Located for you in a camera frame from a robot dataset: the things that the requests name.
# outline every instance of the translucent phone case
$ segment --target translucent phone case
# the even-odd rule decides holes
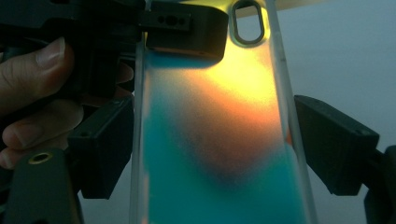
[[[139,46],[131,222],[316,223],[275,2],[180,4],[226,12],[226,49],[213,62]]]

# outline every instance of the white surface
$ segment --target white surface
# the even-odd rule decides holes
[[[396,145],[396,1],[333,0],[279,12],[295,94],[318,98]],[[127,224],[128,165],[112,198],[81,200],[86,224]],[[332,196],[310,172],[319,224],[365,223],[363,198]]]

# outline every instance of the black mechanical device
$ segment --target black mechanical device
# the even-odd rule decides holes
[[[3,61],[59,36],[76,58],[59,92],[1,118],[1,131],[56,98],[82,93],[110,98],[118,64],[134,64],[143,31],[148,48],[221,60],[227,32],[223,13],[164,2],[145,8],[144,0],[0,0]],[[206,35],[213,30],[219,35]],[[295,103],[307,162],[329,191],[356,195],[364,184],[370,189],[368,223],[396,223],[396,147],[377,151],[377,133],[321,101],[296,96]],[[43,148],[24,157],[14,173],[0,170],[0,223],[83,223],[77,192],[110,197],[131,157],[133,113],[131,97],[113,100],[70,134],[66,151]]]

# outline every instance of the iridescent phone case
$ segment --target iridescent phone case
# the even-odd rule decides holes
[[[226,12],[226,48],[213,62],[139,46],[131,222],[316,223],[275,2],[179,3]]]

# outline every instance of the hand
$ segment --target hand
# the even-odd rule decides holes
[[[0,63],[0,118],[57,92],[72,73],[74,54],[61,37],[45,48]],[[133,70],[120,64],[119,81],[132,79]],[[118,89],[117,96],[131,95]],[[82,103],[101,105],[107,99],[84,96]],[[67,135],[81,122],[83,109],[73,100],[59,99],[3,131],[7,147],[0,166],[13,169],[18,160],[43,147],[67,148]]]

